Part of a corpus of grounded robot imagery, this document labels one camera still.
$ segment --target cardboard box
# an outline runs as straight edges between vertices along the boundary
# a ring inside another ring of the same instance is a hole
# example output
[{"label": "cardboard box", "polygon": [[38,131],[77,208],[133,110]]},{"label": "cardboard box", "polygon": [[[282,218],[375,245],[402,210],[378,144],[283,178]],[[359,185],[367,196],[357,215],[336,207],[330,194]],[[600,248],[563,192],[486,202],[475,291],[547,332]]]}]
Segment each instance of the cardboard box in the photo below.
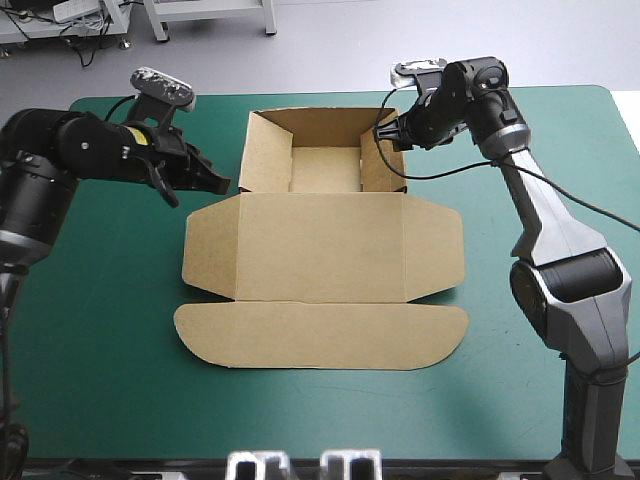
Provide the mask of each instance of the cardboard box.
[{"label": "cardboard box", "polygon": [[463,310],[405,302],[462,281],[460,216],[399,193],[404,179],[373,143],[377,114],[250,114],[243,193],[187,220],[184,281],[237,300],[178,309],[194,354],[230,367],[410,369],[457,347]]}]

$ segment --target silver robotic arm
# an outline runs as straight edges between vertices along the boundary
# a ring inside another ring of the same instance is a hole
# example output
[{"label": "silver robotic arm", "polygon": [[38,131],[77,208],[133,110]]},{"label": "silver robotic arm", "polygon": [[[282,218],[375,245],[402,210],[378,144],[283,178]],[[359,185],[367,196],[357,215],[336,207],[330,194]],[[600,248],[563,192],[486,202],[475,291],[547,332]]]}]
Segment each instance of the silver robotic arm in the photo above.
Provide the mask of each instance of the silver robotic arm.
[{"label": "silver robotic arm", "polygon": [[545,345],[566,360],[562,449],[551,480],[633,479],[617,456],[629,358],[631,278],[605,238],[566,209],[529,150],[530,130],[511,97],[502,62],[485,57],[399,64],[395,85],[418,100],[375,129],[398,150],[431,149],[469,129],[499,167],[523,225],[512,251],[513,295]]}]

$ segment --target robotic arm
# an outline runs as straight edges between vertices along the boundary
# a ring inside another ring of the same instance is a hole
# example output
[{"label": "robotic arm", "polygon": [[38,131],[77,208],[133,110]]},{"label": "robotic arm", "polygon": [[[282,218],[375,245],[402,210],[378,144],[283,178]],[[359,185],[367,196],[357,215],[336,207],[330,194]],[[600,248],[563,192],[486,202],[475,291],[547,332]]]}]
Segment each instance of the robotic arm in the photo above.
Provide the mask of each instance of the robotic arm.
[{"label": "robotic arm", "polygon": [[502,62],[477,58],[399,64],[396,87],[416,85],[409,111],[375,129],[397,150],[431,149],[469,129],[500,167],[524,231],[512,256],[513,295],[545,345],[566,360],[561,452],[551,480],[633,479],[616,454],[627,376],[631,278],[604,237],[577,221],[529,150],[531,132],[507,86]]},{"label": "robotic arm", "polygon": [[20,478],[28,447],[26,430],[10,423],[16,405],[6,401],[11,312],[29,267],[53,248],[79,179],[145,183],[172,207],[174,190],[224,195],[229,187],[172,125],[177,109],[193,109],[191,87],[149,68],[136,70],[131,83],[140,94],[121,125],[91,113],[29,109],[0,131],[0,480]]}]

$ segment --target electrical wire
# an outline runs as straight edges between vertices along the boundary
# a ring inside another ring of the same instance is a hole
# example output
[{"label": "electrical wire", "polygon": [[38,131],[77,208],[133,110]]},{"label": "electrical wire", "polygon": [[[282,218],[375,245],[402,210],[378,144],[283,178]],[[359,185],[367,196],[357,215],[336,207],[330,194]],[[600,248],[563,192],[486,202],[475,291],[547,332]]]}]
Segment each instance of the electrical wire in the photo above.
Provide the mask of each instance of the electrical wire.
[{"label": "electrical wire", "polygon": [[22,36],[23,36],[27,41],[31,40],[31,37],[25,33],[25,31],[22,29],[22,27],[21,27],[20,25],[18,25],[18,22],[16,22],[16,21],[14,20],[14,18],[11,16],[11,15],[18,15],[18,14],[17,14],[17,13],[16,13],[16,14],[9,13],[9,12],[8,12],[7,10],[5,10],[4,8],[2,9],[2,11],[3,11],[3,12],[4,12],[4,14],[7,16],[7,18],[8,18],[9,20],[11,20],[11,23],[13,23],[13,24],[16,26],[16,28],[17,28],[17,29],[18,29],[18,31],[22,34]]},{"label": "electrical wire", "polygon": [[93,60],[94,60],[94,58],[96,56],[96,52],[98,50],[103,50],[104,49],[102,47],[102,40],[104,39],[105,35],[107,35],[107,33],[109,32],[110,25],[111,25],[111,17],[109,17],[107,19],[107,21],[105,22],[104,27],[100,29],[100,33],[98,33],[98,38],[97,38],[96,44],[93,47],[93,49],[91,50],[91,55],[89,56],[89,60],[87,60],[87,61],[85,61],[85,58],[82,55],[82,51],[78,47],[76,47],[74,45],[69,45],[71,50],[73,50],[76,53],[76,55],[78,56],[78,58],[80,59],[80,65],[82,66],[82,68],[89,67],[93,63]]},{"label": "electrical wire", "polygon": [[382,120],[382,114],[384,112],[384,107],[387,105],[387,100],[389,100],[391,95],[393,95],[397,91],[398,89],[394,88],[387,94],[386,97],[384,97],[384,100],[380,105],[380,110],[378,110],[378,115],[376,117],[376,123],[374,125],[374,132],[373,132],[373,140],[376,144],[376,148],[378,149],[378,153],[380,154],[380,158],[382,159],[382,161],[384,162],[384,164],[387,166],[389,170],[391,170],[393,173],[395,173],[399,177],[406,178],[407,180],[435,180],[437,178],[443,178],[443,177],[448,177],[449,175],[455,175],[456,173],[464,172],[465,170],[471,170],[472,168],[487,167],[491,165],[491,162],[489,161],[477,162],[477,163],[471,163],[469,165],[465,165],[460,168],[455,168],[453,170],[449,170],[446,172],[438,173],[435,175],[425,175],[425,176],[407,175],[401,172],[400,170],[396,169],[393,165],[391,165],[391,162],[389,162],[389,160],[387,159],[387,156],[382,151],[382,147],[380,146],[380,139],[378,138],[376,131],[380,126],[380,121]]},{"label": "electrical wire", "polygon": [[115,111],[118,109],[118,107],[120,107],[120,105],[125,104],[127,102],[130,102],[131,100],[133,100],[134,98],[136,98],[135,95],[129,95],[128,97],[124,97],[121,98],[120,100],[118,100],[116,103],[113,104],[113,106],[109,109],[109,111],[107,112],[107,114],[104,117],[104,121],[108,122],[111,119],[111,116],[115,113]]},{"label": "electrical wire", "polygon": [[[389,93],[387,93],[387,95],[384,97],[384,100],[382,101],[382,104],[380,106],[380,110],[378,110],[378,116],[376,118],[376,123],[374,125],[374,129],[377,130],[378,127],[380,126],[380,120],[382,119],[382,112],[384,110],[385,105],[387,104],[387,100],[389,100],[389,98],[391,97],[391,95],[393,95],[395,92],[397,91],[397,89],[393,89],[391,90]],[[386,155],[384,154],[384,152],[382,151],[382,147],[380,146],[380,141],[378,139],[378,136],[376,134],[376,131],[374,130],[373,132],[373,138],[375,140],[376,146],[378,147],[378,153],[380,154],[380,158],[382,159],[382,161],[384,162],[384,164],[387,166],[387,168],[389,168],[389,170],[391,170],[393,173],[395,173],[396,175],[402,177],[402,178],[407,178],[409,180],[435,180],[437,178],[442,178],[442,177],[446,177],[448,175],[453,175],[455,173],[460,173],[463,172],[465,170],[469,170],[471,168],[476,168],[476,167],[483,167],[483,166],[491,166],[491,167],[506,167],[506,168],[511,168],[513,170],[517,170],[519,172],[525,173],[527,175],[530,175],[538,180],[540,180],[541,182],[546,183],[547,185],[549,185],[551,188],[553,188],[556,192],[558,192],[560,195],[562,195],[563,197],[571,200],[572,202],[577,203],[578,205],[581,205],[589,210],[592,210],[596,213],[599,213],[600,215],[604,215],[605,217],[608,217],[618,223],[621,223],[622,225],[629,227],[630,229],[640,233],[640,226],[630,222],[629,220],[616,215],[615,213],[612,213],[608,210],[605,210],[604,208],[598,207],[596,205],[593,205],[585,200],[582,200],[581,198],[573,195],[572,193],[569,193],[567,190],[565,190],[564,188],[562,188],[560,185],[558,185],[557,183],[553,182],[552,180],[549,180],[548,178],[546,178],[544,175],[540,175],[536,172],[532,172],[531,170],[528,170],[524,167],[520,167],[518,165],[512,165],[509,163],[505,163],[504,161],[487,161],[487,162],[478,162],[478,163],[472,163],[470,165],[467,165],[465,167],[461,167],[461,168],[457,168],[455,170],[450,170],[447,172],[443,172],[443,173],[439,173],[439,174],[435,174],[435,175],[429,175],[429,176],[424,176],[424,177],[416,177],[416,176],[412,176],[412,175],[404,175],[402,172],[398,171],[397,169],[393,168],[393,166],[389,163],[389,160],[387,159]],[[623,367],[628,367],[629,365],[631,365],[632,363],[636,362],[640,360],[640,351],[638,351],[636,354],[630,356],[627,360],[625,360],[624,362],[621,362],[617,365],[614,365],[613,367],[607,368],[607,369],[603,369],[603,370],[613,370],[616,368],[623,368]]]}]

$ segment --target green table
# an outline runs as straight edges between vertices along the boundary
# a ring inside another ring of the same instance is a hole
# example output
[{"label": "green table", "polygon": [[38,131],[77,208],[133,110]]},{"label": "green table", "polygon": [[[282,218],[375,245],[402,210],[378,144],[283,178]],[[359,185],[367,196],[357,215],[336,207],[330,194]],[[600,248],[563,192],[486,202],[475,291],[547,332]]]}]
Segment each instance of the green table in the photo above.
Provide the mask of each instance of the green table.
[{"label": "green table", "polygon": [[[550,178],[640,220],[640,163],[608,91],[514,89]],[[222,174],[237,179],[247,114],[284,106],[375,106],[380,92],[202,96],[177,123]],[[391,104],[406,109],[413,92]],[[114,99],[73,108],[103,115]],[[468,134],[407,155],[426,174],[478,161]],[[386,458],[546,459],[559,450],[564,362],[516,307],[509,252],[521,227],[498,170],[412,182],[413,195],[462,213],[468,274],[426,303],[456,304],[471,324],[460,348],[411,372],[228,370],[194,357],[172,316],[215,300],[180,278],[186,216],[219,200],[182,193],[171,210],[137,185],[84,181],[53,255],[36,265],[13,327],[18,417],[33,457],[212,458],[234,449],[284,449],[317,457],[335,447],[378,447]],[[571,207],[605,232],[632,275],[636,237]],[[632,317],[638,311],[632,306]],[[640,322],[629,326],[640,346]],[[631,369],[621,453],[640,457],[640,370]]]}]

